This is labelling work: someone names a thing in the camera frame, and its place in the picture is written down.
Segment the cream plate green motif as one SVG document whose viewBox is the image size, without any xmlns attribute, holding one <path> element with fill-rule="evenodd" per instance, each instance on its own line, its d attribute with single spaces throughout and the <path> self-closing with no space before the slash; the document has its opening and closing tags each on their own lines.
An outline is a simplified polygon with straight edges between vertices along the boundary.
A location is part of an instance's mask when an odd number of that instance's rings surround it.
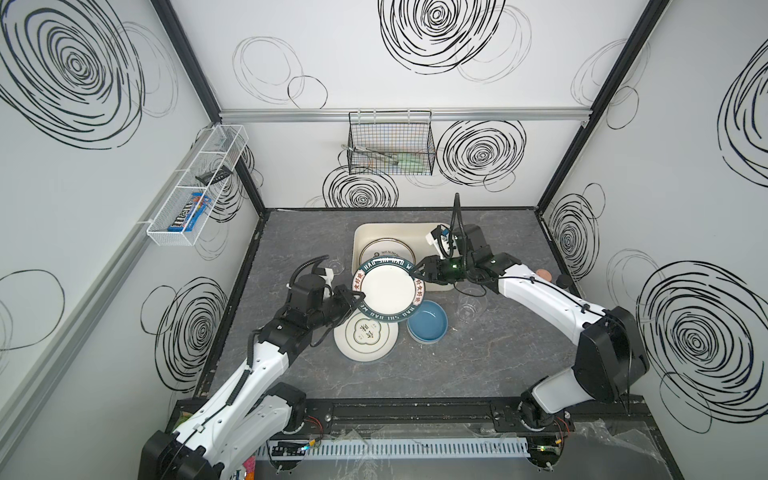
<svg viewBox="0 0 768 480">
<path fill-rule="evenodd" d="M 356 312 L 333 332 L 334 342 L 349 360 L 369 363 L 387 356 L 395 347 L 399 327 L 396 323 L 373 320 Z"/>
</svg>

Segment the green rim plate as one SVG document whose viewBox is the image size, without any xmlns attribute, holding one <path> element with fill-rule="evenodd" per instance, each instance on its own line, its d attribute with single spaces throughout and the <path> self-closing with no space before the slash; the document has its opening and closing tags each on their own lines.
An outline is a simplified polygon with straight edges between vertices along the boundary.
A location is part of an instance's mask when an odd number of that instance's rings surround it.
<svg viewBox="0 0 768 480">
<path fill-rule="evenodd" d="M 358 310 L 384 323 L 399 323 L 411 317 L 422 304 L 426 287 L 411 275 L 414 264 L 404 258 L 382 256 L 361 264 L 352 280 L 352 290 L 364 299 Z"/>
</svg>

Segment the white plate red characters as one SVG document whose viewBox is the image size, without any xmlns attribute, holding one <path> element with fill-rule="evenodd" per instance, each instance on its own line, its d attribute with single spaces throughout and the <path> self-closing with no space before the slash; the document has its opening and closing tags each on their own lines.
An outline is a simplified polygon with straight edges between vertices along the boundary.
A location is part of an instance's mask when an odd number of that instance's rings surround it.
<svg viewBox="0 0 768 480">
<path fill-rule="evenodd" d="M 377 257 L 398 257 L 411 263 L 415 262 L 415 253 L 412 248 L 395 238 L 379 238 L 368 243 L 358 256 L 358 264 L 362 265 Z"/>
</svg>

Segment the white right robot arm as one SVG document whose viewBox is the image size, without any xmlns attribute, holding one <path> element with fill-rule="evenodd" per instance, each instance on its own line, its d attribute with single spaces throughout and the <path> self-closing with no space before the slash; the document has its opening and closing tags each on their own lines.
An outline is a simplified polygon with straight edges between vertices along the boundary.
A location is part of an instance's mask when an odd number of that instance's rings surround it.
<svg viewBox="0 0 768 480">
<path fill-rule="evenodd" d="M 575 345 L 571 367 L 521 394 L 518 411 L 527 429 L 542 431 L 555 416 L 587 401 L 619 402 L 649 371 L 639 323 L 628 310 L 590 303 L 516 257 L 493 252 L 477 225 L 437 225 L 425 240 L 435 252 L 411 267 L 413 278 L 438 285 L 478 285 L 526 307 Z"/>
</svg>

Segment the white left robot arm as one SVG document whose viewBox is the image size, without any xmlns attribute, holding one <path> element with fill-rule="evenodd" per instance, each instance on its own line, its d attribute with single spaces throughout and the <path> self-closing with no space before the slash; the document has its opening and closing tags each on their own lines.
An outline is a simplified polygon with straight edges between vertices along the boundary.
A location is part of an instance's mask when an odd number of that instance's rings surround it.
<svg viewBox="0 0 768 480">
<path fill-rule="evenodd" d="M 301 429 L 306 395 L 281 376 L 319 328 L 332 331 L 363 303 L 364 293 L 333 286 L 329 269 L 296 271 L 285 303 L 252 331 L 244 362 L 173 432 L 155 432 L 140 455 L 141 479 L 228 479 L 267 440 Z"/>
</svg>

